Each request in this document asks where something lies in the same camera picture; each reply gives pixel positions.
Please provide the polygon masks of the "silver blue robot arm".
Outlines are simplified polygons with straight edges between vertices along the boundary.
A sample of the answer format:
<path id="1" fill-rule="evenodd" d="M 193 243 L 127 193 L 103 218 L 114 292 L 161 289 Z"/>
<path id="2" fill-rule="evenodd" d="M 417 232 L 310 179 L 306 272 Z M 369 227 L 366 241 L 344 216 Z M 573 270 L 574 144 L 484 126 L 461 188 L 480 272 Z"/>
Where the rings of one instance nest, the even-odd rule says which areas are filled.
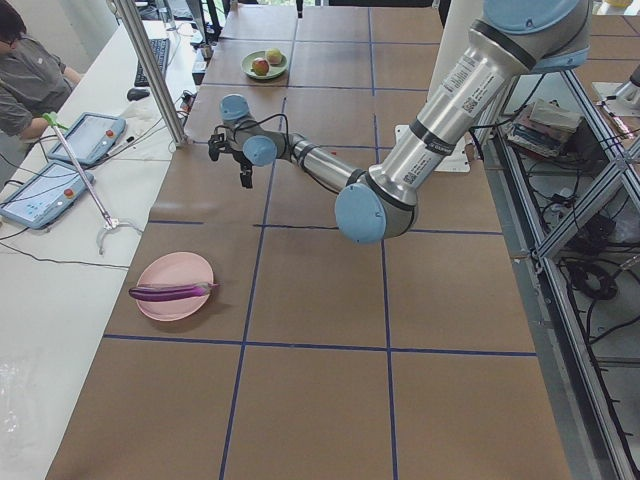
<path id="1" fill-rule="evenodd" d="M 212 160 L 229 153 L 252 185 L 256 166 L 287 160 L 336 191 L 341 233 L 376 243 L 407 232 L 418 215 L 418 190 L 498 93 L 515 77 L 573 69 L 588 56 L 589 1 L 486 1 L 469 27 L 468 46 L 380 164 L 352 167 L 304 136 L 262 128 L 244 96 L 220 102 Z"/>

